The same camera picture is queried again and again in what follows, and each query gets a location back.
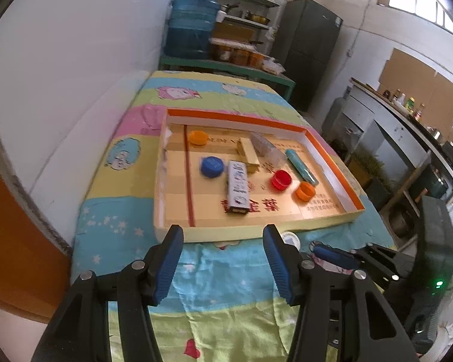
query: window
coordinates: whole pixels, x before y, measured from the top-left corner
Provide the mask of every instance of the window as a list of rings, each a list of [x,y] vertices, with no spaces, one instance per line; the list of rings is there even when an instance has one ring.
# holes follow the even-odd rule
[[[392,8],[413,13],[453,33],[453,22],[436,0],[389,0]]]

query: green table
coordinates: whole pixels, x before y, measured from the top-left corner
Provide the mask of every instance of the green table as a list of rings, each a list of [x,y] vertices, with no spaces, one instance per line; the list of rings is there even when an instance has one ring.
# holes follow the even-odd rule
[[[286,86],[284,92],[284,99],[288,101],[292,91],[295,87],[295,82],[290,80],[288,77],[280,75],[272,75],[260,69],[250,68],[248,66],[241,66],[230,64],[229,62],[221,62],[215,60],[193,60],[188,58],[176,58],[176,57],[166,57],[162,56],[159,59],[159,68],[161,70],[171,69],[172,67],[181,67],[181,66],[191,66],[194,68],[204,68],[212,69],[215,71],[230,72],[235,75],[245,76],[249,80],[262,79],[264,81],[269,81],[273,83],[278,83],[283,86]]]

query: blue water jug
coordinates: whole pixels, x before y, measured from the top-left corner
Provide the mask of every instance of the blue water jug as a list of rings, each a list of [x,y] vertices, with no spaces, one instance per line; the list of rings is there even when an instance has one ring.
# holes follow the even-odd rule
[[[164,54],[207,59],[210,34],[220,4],[215,0],[173,0]]]

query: cable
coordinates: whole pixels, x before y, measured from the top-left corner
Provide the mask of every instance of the cable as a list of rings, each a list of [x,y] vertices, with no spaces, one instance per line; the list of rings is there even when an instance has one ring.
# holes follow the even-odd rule
[[[357,29],[358,32],[356,33],[356,35],[354,37],[354,41],[352,42],[350,48],[347,50],[346,58],[345,58],[344,62],[342,63],[341,67],[339,68],[339,70],[337,71],[337,73],[335,74],[334,78],[332,78],[332,80],[330,81],[329,86],[337,79],[337,77],[341,74],[341,72],[344,70],[344,68],[346,68],[347,62],[353,56],[354,47],[355,47],[356,43],[358,42],[359,34],[361,32],[362,26],[364,25],[364,22],[366,21],[366,14],[368,12],[368,8],[370,7],[370,5],[371,5],[371,0],[368,0],[368,3],[366,4],[366,7],[364,8],[364,12],[362,14],[361,24],[359,25],[359,28]]]

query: screw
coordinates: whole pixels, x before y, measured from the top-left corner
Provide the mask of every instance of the screw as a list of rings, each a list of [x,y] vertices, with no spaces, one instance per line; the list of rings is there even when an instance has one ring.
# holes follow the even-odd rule
[[[302,260],[300,266],[304,269],[313,269],[315,267],[315,263],[312,260]]]
[[[135,270],[143,269],[145,266],[145,263],[143,260],[136,260],[131,264],[131,267]]]
[[[364,280],[367,275],[362,269],[358,269],[354,271],[354,276],[359,280]]]
[[[92,278],[92,271],[81,272],[80,277],[82,280],[89,280],[90,278]]]

